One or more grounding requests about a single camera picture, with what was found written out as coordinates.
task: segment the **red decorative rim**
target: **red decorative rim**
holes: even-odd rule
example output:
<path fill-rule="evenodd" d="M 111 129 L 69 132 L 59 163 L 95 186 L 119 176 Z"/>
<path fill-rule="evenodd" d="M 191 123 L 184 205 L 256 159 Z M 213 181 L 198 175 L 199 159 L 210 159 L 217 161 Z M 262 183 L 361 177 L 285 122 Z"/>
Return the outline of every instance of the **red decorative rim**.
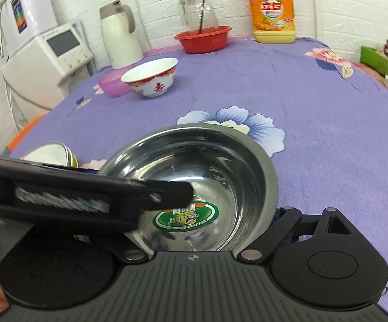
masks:
<path fill-rule="evenodd" d="M 146 83 L 151 82 L 156 77 L 164 77 L 164 76 L 168 76 L 168 75 L 173 74 L 175 72 L 175 68 L 176 68 L 176 65 L 174 65 L 170 69 L 164 70 L 163 72 L 156 74 L 154 76 L 150 76 L 148 78 L 144 78 L 144 79 L 139 80 L 139 81 L 126 82 L 126 83 L 129 86 L 139 87 L 141 85 L 145 85 Z"/>
<path fill-rule="evenodd" d="M 232 27 L 222 26 L 218 27 L 216 31 L 212 32 L 206 32 L 203 34 L 190 34 L 189 31 L 182 32 L 180 34 L 175 35 L 176 40 L 189 40 L 191 38 L 199 38 L 199 37 L 205 37 L 205 36 L 212 36 L 212 35 L 218 35 L 223 34 L 225 32 L 229 32 L 232 29 Z"/>

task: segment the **crosshair logo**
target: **crosshair logo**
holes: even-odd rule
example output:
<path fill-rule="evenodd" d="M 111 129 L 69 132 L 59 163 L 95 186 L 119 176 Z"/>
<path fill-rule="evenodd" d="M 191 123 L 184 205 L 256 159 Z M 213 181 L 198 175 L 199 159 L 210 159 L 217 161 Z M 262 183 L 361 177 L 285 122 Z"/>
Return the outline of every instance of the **crosshair logo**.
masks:
<path fill-rule="evenodd" d="M 191 254 L 189 257 L 187 257 L 189 260 L 191 261 L 196 261 L 196 260 L 199 260 L 200 257 L 196 254 Z"/>

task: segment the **glass pitcher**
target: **glass pitcher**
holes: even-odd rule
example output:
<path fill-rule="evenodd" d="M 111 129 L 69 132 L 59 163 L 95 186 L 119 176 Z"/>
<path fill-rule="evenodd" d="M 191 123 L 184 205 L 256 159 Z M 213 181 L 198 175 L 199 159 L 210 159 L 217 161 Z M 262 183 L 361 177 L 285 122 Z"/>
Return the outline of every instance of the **glass pitcher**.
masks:
<path fill-rule="evenodd" d="M 182 23 L 186 25 L 190 34 L 212 32 L 218 29 L 211 0 L 180 0 Z"/>

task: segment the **barcode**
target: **barcode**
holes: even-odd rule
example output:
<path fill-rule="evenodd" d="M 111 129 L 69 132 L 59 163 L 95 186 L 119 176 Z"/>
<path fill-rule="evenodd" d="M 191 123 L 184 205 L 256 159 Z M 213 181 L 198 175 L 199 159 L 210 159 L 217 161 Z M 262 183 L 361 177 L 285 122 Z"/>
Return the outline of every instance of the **barcode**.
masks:
<path fill-rule="evenodd" d="M 188 205 L 188 207 L 185 207 L 185 208 L 175 208 L 173 210 L 173 215 L 177 215 L 177 214 L 181 214 L 181 213 L 191 213 L 191 212 L 195 212 L 195 204 L 194 203 Z"/>

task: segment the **orange label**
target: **orange label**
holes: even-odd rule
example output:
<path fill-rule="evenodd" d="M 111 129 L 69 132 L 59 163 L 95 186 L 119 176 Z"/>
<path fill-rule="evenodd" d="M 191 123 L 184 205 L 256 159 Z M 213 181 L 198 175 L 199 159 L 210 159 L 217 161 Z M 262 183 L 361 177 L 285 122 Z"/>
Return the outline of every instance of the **orange label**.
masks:
<path fill-rule="evenodd" d="M 254 30 L 295 31 L 292 0 L 249 0 Z"/>

